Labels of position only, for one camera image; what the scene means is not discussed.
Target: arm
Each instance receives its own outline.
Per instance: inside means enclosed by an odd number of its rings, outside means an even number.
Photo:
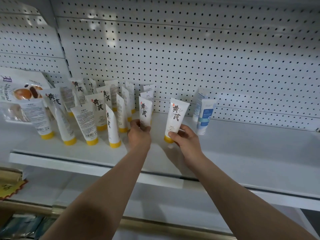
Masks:
[[[223,219],[241,240],[315,238],[304,228],[226,175],[201,151],[198,136],[186,125],[169,136],[180,146],[185,163],[208,192]]]
[[[130,151],[114,168],[83,191],[42,240],[112,239],[150,149],[150,127],[131,121]]]

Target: hand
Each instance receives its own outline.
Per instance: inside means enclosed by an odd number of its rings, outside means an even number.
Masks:
[[[186,165],[192,166],[198,159],[205,157],[201,150],[200,141],[196,133],[189,126],[182,124],[178,133],[169,132],[172,140],[181,148]]]
[[[150,148],[151,137],[150,130],[151,127],[148,126],[144,130],[140,127],[140,120],[132,120],[130,122],[131,129],[128,132],[129,144],[131,148],[136,146],[147,146]]]

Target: yellow tube cap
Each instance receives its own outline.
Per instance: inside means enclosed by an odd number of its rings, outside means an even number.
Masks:
[[[107,129],[107,125],[97,126],[97,131],[104,131]]]
[[[120,133],[126,133],[128,128],[119,128]]]
[[[111,148],[118,148],[119,146],[121,146],[121,141],[119,141],[118,143],[111,143],[110,142],[110,147]]]
[[[63,143],[66,145],[66,146],[71,146],[73,144],[75,144],[77,142],[77,138],[73,138],[71,140],[67,140],[67,141],[63,141]]]
[[[167,143],[174,143],[174,140],[172,140],[170,137],[164,136],[164,141]]]
[[[43,139],[43,140],[49,140],[52,137],[54,137],[54,132],[53,131],[51,131],[49,134],[41,135],[41,139]]]
[[[87,140],[87,144],[89,146],[94,146],[95,144],[97,144],[99,142],[98,137],[95,138],[94,140]]]

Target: left hand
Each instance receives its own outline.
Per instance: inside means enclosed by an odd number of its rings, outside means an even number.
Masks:
[[[130,122],[131,129],[128,132],[129,144],[131,148],[136,146],[147,146],[150,148],[151,145],[151,136],[150,130],[151,127],[148,126],[144,130],[140,127],[140,120],[132,120]]]

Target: forearm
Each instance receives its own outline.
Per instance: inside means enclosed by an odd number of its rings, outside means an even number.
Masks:
[[[209,159],[190,168],[237,239],[314,239],[301,226],[245,189]]]
[[[149,145],[139,145],[82,192],[43,239],[112,239],[146,159]]]

